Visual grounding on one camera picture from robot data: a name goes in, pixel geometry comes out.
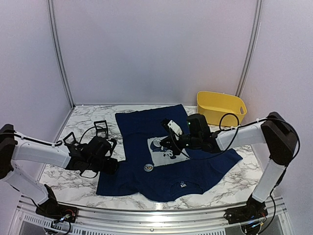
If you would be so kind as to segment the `navy blue printed t-shirt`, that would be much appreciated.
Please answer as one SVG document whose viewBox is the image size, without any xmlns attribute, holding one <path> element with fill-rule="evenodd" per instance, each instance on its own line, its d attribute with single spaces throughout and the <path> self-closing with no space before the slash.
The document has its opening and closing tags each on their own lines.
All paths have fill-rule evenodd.
<svg viewBox="0 0 313 235">
<path fill-rule="evenodd" d="M 165 118 L 189 132 L 182 105 L 115 115 L 126 159 L 119 163 L 115 174 L 100 174 L 97 195 L 141 193 L 153 201 L 169 202 L 188 194 L 203 194 L 242 159 L 234 149 L 220 156 L 201 150 L 184 150 L 176 155 L 166 147 L 154 146 L 153 140 L 168 136 L 161 126 Z M 152 164 L 154 169 L 144 171 L 145 164 Z"/>
</svg>

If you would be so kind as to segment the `round blue brooch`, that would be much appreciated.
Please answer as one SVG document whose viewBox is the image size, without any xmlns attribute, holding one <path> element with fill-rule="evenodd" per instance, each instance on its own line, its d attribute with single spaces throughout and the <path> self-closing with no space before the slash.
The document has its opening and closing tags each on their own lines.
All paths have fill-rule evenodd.
<svg viewBox="0 0 313 235">
<path fill-rule="evenodd" d="M 151 172 L 154 169 L 154 166 L 152 164 L 145 164 L 143 169 L 146 172 Z"/>
</svg>

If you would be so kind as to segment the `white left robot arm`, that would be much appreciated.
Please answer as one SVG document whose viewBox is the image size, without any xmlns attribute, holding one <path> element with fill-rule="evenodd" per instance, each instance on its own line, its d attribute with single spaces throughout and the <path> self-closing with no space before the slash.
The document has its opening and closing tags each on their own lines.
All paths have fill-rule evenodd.
<svg viewBox="0 0 313 235">
<path fill-rule="evenodd" d="M 97 127 L 96 135 L 88 142 L 77 141 L 74 133 L 53 143 L 26 136 L 5 124 L 0 129 L 0 179 L 28 196 L 36 207 L 36 214 L 59 221 L 74 222 L 78 209 L 58 203 L 51 187 L 41 184 L 17 164 L 29 161 L 54 165 L 65 170 L 104 172 L 114 174 L 119 163 L 112 158 L 117 145 L 115 139 L 103 137 L 106 128 Z"/>
</svg>

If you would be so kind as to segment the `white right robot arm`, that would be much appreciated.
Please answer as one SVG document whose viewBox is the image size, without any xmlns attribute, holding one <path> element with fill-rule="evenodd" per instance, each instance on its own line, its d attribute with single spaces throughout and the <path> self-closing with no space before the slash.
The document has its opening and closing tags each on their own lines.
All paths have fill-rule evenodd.
<svg viewBox="0 0 313 235">
<path fill-rule="evenodd" d="M 183 149 L 201 150 L 212 154 L 212 158 L 220 157 L 232 148 L 251 146 L 256 152 L 256 146 L 267 148 L 268 162 L 265 164 L 259 153 L 255 156 L 261 163 L 263 174 L 249 196 L 246 205 L 230 208 L 226 217 L 242 216 L 253 219 L 261 214 L 266 207 L 265 201 L 271 196 L 284 178 L 287 168 L 300 150 L 300 138 L 295 128 L 286 122 L 278 112 L 271 112 L 267 117 L 237 125 L 236 127 L 212 132 L 206 123 L 204 115 L 193 114 L 187 117 L 189 133 L 182 131 L 173 120 L 164 119 L 162 127 L 168 137 L 161 140 L 161 146 L 169 148 L 174 154 L 182 153 Z"/>
</svg>

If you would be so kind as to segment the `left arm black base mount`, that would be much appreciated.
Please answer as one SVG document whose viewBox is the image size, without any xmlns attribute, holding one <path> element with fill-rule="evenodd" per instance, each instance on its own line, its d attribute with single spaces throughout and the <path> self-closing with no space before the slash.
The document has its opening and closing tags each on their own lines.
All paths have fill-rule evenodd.
<svg viewBox="0 0 313 235">
<path fill-rule="evenodd" d="M 44 184 L 44 186 L 47 189 L 48 199 L 42 204 L 36 205 L 35 213 L 53 218 L 59 222 L 61 222 L 61 218 L 63 218 L 66 222 L 74 223 L 78 209 L 76 207 L 59 204 L 52 188 L 46 184 Z"/>
</svg>

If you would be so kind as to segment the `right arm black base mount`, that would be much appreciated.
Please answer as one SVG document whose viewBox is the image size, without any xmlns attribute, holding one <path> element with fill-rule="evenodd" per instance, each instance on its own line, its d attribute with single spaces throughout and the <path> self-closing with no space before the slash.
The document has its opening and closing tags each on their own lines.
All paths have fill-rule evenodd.
<svg viewBox="0 0 313 235">
<path fill-rule="evenodd" d="M 265 202 L 259 202 L 250 195 L 244 206 L 232 207 L 225 210 L 224 219 L 229 224 L 242 223 L 268 215 Z"/>
</svg>

